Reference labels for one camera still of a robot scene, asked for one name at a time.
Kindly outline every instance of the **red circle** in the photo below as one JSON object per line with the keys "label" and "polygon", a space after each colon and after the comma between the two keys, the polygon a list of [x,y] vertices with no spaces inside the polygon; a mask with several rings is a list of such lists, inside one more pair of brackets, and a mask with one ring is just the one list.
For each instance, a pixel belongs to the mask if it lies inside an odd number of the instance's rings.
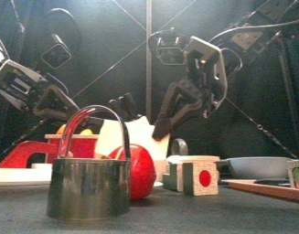
{"label": "red circle", "polygon": [[202,186],[210,186],[210,184],[211,184],[211,173],[207,170],[201,172],[199,182],[201,182]]}

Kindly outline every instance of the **cube with red circle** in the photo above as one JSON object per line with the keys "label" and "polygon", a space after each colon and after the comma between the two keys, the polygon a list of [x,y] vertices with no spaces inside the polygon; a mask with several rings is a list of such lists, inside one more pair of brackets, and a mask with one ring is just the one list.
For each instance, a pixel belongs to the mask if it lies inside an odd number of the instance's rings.
{"label": "cube with red circle", "polygon": [[187,195],[218,195],[218,170],[214,163],[185,163],[183,193]]}

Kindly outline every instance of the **yellow object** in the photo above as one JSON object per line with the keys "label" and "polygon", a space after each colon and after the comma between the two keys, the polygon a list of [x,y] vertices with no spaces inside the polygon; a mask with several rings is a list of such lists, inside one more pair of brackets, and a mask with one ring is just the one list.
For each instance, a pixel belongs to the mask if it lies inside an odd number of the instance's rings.
{"label": "yellow object", "polygon": [[64,128],[66,128],[66,124],[62,125],[62,127],[56,131],[56,134],[63,134],[64,133]]}
{"label": "yellow object", "polygon": [[91,129],[84,129],[84,130],[80,132],[80,135],[92,135],[92,130],[91,130]]}

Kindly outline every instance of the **table surface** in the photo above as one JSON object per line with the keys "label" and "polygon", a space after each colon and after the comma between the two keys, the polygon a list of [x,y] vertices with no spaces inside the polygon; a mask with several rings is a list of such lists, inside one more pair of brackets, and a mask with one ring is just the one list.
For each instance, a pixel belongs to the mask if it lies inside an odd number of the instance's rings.
{"label": "table surface", "polygon": [[47,185],[0,186],[0,233],[299,233],[298,202],[227,185],[201,197],[155,187],[129,213],[95,222],[47,217],[48,192]]}

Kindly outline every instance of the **red fruit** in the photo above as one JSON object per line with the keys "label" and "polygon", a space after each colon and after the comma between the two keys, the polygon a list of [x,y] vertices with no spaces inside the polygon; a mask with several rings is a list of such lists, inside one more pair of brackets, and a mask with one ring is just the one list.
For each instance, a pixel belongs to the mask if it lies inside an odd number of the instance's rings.
{"label": "red fruit", "polygon": [[[155,181],[155,168],[149,150],[131,144],[131,199],[147,197],[151,193]],[[125,159],[122,146],[108,155],[110,158]]]}

